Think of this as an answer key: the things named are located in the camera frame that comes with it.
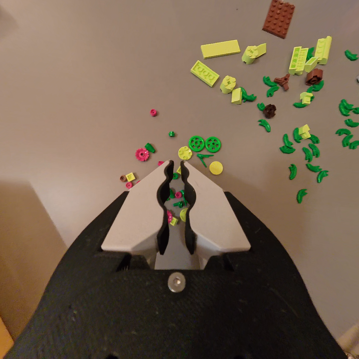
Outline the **brown branch connector piece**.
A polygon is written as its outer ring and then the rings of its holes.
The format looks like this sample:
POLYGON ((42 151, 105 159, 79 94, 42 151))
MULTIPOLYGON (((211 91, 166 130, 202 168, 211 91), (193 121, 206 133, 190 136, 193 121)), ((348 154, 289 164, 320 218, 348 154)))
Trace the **brown branch connector piece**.
POLYGON ((286 74, 284 77, 281 78, 275 78, 273 80, 274 83, 278 84, 280 87, 282 87, 284 89, 284 91, 289 90, 289 79, 290 79, 290 74, 286 74))

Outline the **brown round brick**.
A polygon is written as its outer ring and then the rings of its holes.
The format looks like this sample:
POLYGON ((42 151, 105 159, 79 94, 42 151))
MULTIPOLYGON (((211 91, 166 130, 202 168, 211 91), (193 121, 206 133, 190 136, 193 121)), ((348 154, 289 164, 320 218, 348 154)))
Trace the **brown round brick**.
POLYGON ((323 78, 323 70, 315 68, 307 74, 306 85, 313 86, 319 84, 323 78))

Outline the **lime round brick with tile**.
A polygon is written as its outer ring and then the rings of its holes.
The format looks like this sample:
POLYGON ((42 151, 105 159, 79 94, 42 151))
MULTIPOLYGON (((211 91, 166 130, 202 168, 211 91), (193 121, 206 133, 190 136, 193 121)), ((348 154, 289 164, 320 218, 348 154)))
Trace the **lime round brick with tile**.
POLYGON ((266 53, 266 43, 262 43, 258 46, 248 46, 242 55, 242 61, 249 65, 257 58, 266 53))

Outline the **scatter of green leaf pieces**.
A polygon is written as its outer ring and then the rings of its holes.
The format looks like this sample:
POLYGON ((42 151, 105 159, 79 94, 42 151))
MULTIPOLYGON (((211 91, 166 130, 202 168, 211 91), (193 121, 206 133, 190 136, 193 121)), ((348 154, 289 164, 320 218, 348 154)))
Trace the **scatter of green leaf pieces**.
MULTIPOLYGON (((312 57, 313 51, 314 51, 314 47, 309 48, 306 60, 309 60, 312 57)), ((344 54, 345 54, 345 57, 350 61, 358 60, 358 53, 352 53, 350 50, 345 50, 344 54)), ((279 90, 280 86, 278 84, 274 83, 273 81, 271 81, 269 76, 263 77, 263 83, 269 87, 267 90, 267 93, 266 93, 267 98, 272 97, 273 94, 277 90, 279 90)), ((324 80, 322 79, 322 81, 319 84, 309 86, 308 89, 304 92, 312 92, 312 93, 319 92, 323 88, 323 86, 324 86, 324 80)), ((254 94, 248 95, 246 90, 242 87, 242 102, 253 102, 254 100, 256 100, 256 98, 257 98, 257 96, 255 96, 254 94)), ((266 105, 263 102, 257 104, 258 110, 261 111, 262 113, 263 113, 263 109, 265 106, 266 105)), ((302 109, 302 108, 308 107, 309 105, 307 105, 306 107, 303 107, 302 101, 300 100, 298 102, 294 102, 293 106, 297 109, 302 109)), ((358 122, 353 121, 351 118, 348 118, 348 117, 351 114, 358 114, 358 107, 355 107, 353 104, 348 103, 348 101, 346 99, 342 99, 339 103, 338 108, 339 108, 340 114, 344 117, 347 117, 344 120, 344 124, 346 127, 339 128, 335 132, 335 134, 338 136, 343 136, 343 135, 345 136, 342 140, 342 147, 344 147, 344 148, 348 147, 349 149, 352 149, 352 150, 357 149, 358 148, 358 140, 352 139, 353 134, 349 128, 357 128, 358 122)), ((269 124, 267 119, 258 120, 258 125, 262 126, 266 130, 267 133, 271 132, 271 125, 269 124)), ((298 128, 294 128, 294 130, 293 130, 293 140, 299 144, 303 140, 298 135, 298 128)), ((323 179, 329 175, 329 171, 324 170, 320 166, 313 165, 311 163, 313 158, 319 158, 321 155, 320 150, 317 147, 317 144, 320 143, 320 140, 317 136, 315 136, 313 134, 311 134, 310 138, 305 139, 305 140, 310 140, 310 143, 306 147, 302 148, 302 151, 304 153, 304 160, 306 161, 306 167, 312 173, 316 173, 316 175, 317 175, 316 182, 321 183, 323 181, 323 179)), ((294 143, 291 140, 289 140, 288 134, 283 135, 283 145, 279 148, 279 150, 283 154, 292 154, 295 152, 294 143)), ((295 164, 290 164, 288 169, 289 169, 289 180, 294 180, 298 173, 297 166, 295 164)), ((307 195, 307 189, 300 189, 297 192, 296 201, 298 204, 302 203, 303 197, 305 195, 307 195)))

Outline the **brown studded plate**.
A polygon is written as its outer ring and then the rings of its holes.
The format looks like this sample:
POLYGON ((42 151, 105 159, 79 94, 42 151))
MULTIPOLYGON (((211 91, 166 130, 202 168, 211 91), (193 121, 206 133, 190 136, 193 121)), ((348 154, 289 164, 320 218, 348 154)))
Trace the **brown studded plate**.
POLYGON ((295 5, 282 0, 272 0, 262 30, 285 39, 294 14, 295 5))

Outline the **pile of small flower pieces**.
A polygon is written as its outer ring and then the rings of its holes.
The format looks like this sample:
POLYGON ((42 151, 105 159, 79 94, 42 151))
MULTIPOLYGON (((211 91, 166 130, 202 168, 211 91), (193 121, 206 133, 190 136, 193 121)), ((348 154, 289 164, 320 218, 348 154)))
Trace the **pile of small flower pieces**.
MULTIPOLYGON (((126 183, 125 186, 129 190, 134 186, 135 180, 132 182, 128 182, 126 180, 125 176, 121 176, 120 181, 126 183)), ((170 188, 170 195, 169 195, 167 201, 172 200, 172 199, 177 199, 177 202, 174 202, 173 206, 181 209, 180 220, 182 222, 185 222, 186 221, 185 214, 187 211, 186 206, 187 206, 188 202, 185 199, 184 190, 175 191, 174 189, 170 188)), ((178 224, 179 219, 174 216, 174 214, 172 213, 171 210, 167 210, 167 216, 168 216, 168 224, 170 224, 172 226, 175 226, 178 224)))

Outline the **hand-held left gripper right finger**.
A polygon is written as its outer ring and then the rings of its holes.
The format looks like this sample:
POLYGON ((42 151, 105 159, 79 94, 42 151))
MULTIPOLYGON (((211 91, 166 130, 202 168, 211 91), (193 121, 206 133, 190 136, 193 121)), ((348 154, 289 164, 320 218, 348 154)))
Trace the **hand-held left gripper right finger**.
POLYGON ((225 192, 186 161, 181 161, 185 185, 185 242, 204 269, 212 256, 248 251, 251 247, 225 192))

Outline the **green wheel piece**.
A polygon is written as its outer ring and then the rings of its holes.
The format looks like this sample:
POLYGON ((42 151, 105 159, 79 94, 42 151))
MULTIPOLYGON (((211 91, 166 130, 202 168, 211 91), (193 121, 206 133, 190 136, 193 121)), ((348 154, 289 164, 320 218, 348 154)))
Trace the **green wheel piece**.
POLYGON ((205 147, 205 140, 201 136, 192 136, 189 139, 188 147, 191 151, 200 152, 205 147))
POLYGON ((210 153, 218 152, 221 149, 221 146, 222 146, 222 143, 217 137, 211 136, 205 140, 205 148, 210 153))

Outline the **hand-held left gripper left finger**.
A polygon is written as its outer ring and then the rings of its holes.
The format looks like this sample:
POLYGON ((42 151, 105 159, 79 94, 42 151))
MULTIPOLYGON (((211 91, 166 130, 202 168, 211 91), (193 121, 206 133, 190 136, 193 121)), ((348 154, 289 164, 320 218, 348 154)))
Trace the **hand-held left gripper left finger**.
POLYGON ((173 168, 174 162, 167 160, 124 192, 126 199, 101 245, 103 251, 141 255, 154 269, 157 253, 164 254, 169 240, 165 202, 173 168))

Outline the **wide lime flat tile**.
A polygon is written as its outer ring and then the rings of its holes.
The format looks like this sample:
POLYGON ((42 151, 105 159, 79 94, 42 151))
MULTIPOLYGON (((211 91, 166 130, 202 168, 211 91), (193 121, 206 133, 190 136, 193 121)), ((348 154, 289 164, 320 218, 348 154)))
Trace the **wide lime flat tile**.
POLYGON ((200 46, 204 59, 210 59, 221 56, 228 56, 240 53, 238 41, 228 40, 217 43, 204 44, 200 46))

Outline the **lime curved brick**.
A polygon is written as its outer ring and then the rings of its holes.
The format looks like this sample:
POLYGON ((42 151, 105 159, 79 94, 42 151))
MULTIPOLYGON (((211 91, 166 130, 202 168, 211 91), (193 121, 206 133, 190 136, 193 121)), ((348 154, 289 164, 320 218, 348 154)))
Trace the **lime curved brick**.
POLYGON ((317 58, 317 63, 325 65, 328 62, 329 52, 331 47, 332 37, 320 38, 317 41, 314 57, 317 58))

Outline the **lime studded brick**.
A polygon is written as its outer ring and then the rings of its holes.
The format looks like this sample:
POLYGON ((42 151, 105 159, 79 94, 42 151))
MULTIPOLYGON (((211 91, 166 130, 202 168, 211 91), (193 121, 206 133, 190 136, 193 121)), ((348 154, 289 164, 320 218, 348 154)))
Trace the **lime studded brick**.
POLYGON ((291 75, 302 75, 304 71, 304 65, 306 63, 307 53, 309 48, 303 48, 301 46, 294 47, 292 57, 290 60, 288 73, 291 75))

